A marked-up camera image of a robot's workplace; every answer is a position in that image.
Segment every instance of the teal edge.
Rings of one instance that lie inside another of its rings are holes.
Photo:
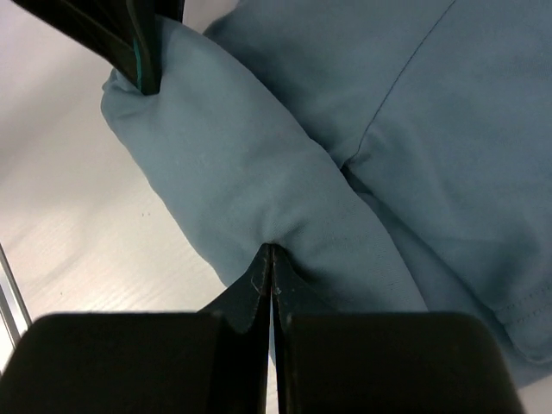
[[[141,56],[140,56],[140,49],[138,48],[138,42],[136,39],[134,39],[134,48],[135,48],[135,56],[136,56],[136,83],[137,87],[141,92]]]

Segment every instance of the stitching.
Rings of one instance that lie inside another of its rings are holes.
[[[527,302],[528,300],[533,299],[535,296],[541,295],[542,293],[548,292],[550,290],[552,290],[552,285],[548,285],[548,286],[544,287],[543,289],[541,289],[540,291],[533,292],[533,293],[519,299],[517,302],[514,302],[513,304],[508,304],[507,306],[503,306],[501,308],[498,308],[497,310],[495,310],[495,312],[508,311],[509,309],[517,308],[523,302]]]
[[[395,85],[397,84],[398,80],[400,79],[400,77],[403,75],[403,73],[405,72],[406,70],[406,67],[412,62],[412,60],[414,59],[414,57],[416,56],[418,50],[420,50],[420,48],[422,47],[422,45],[425,43],[425,41],[430,37],[430,35],[433,33],[433,31],[435,30],[435,28],[439,25],[439,23],[442,21],[443,17],[445,17],[449,10],[452,8],[453,5],[455,5],[456,3],[456,0],[453,0],[452,3],[447,7],[447,9],[445,11],[443,11],[441,17],[439,17],[437,19],[437,21],[435,22],[435,24],[433,25],[433,27],[430,29],[430,31],[428,32],[427,35],[425,35],[425,37],[422,39],[422,41],[420,41],[420,44],[417,45],[416,49],[414,50],[414,52],[412,53],[411,57],[406,61],[405,63],[405,66],[403,66],[403,68],[401,69],[401,71],[398,73],[397,75],[397,78],[393,81],[391,87],[389,88],[389,91],[386,93],[386,95],[384,96],[383,100],[381,101],[381,103],[379,104],[379,107],[378,109],[375,111],[375,113],[373,114],[373,117],[372,119],[370,120],[370,123],[368,124],[368,126],[366,127],[366,129],[364,130],[364,133],[362,134],[362,138],[361,138],[361,142],[359,143],[359,147],[358,149],[356,150],[356,152],[354,153],[353,156],[351,156],[347,161],[345,161],[345,164],[344,165],[347,165],[352,159],[354,159],[354,157],[356,157],[359,152],[361,151],[361,148],[362,148],[362,143],[364,142],[364,140],[366,139],[366,136],[367,136],[367,133],[368,133],[368,130],[370,129],[370,127],[372,126],[373,124],[373,121],[376,119],[376,116],[378,116],[379,112],[381,111],[381,108],[383,107],[384,103],[386,102],[386,100],[389,98],[389,96],[391,95],[391,92],[392,90],[394,89]]]
[[[515,321],[511,321],[507,323],[506,325],[515,325],[517,323],[525,322],[528,319],[531,319],[532,317],[537,317],[538,315],[542,314],[547,308],[552,307],[552,303],[544,305],[542,308],[539,308],[533,312],[531,312],[526,317],[522,317],[521,319],[517,319]]]

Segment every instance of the white table surface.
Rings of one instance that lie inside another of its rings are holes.
[[[202,30],[234,2],[186,0],[186,22]],[[105,125],[109,71],[0,0],[0,242],[33,318],[196,310],[223,289]],[[549,414],[552,377],[521,396],[529,414]],[[267,412],[276,406],[271,367]]]

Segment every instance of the black plastic part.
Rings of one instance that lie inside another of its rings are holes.
[[[494,340],[471,317],[296,316],[287,339],[280,414],[524,412]]]
[[[160,39],[155,13],[182,21],[183,0],[14,2],[102,56],[145,95],[159,92]]]
[[[196,314],[42,318],[0,380],[0,412],[263,413],[271,287],[281,414],[523,412],[476,319],[339,314],[267,245]]]

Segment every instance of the folded cloth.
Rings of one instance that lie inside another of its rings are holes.
[[[113,72],[102,111],[226,284],[278,243],[341,310],[479,317],[526,385],[552,373],[551,14],[529,3],[250,0],[221,47],[163,21],[160,94]]]

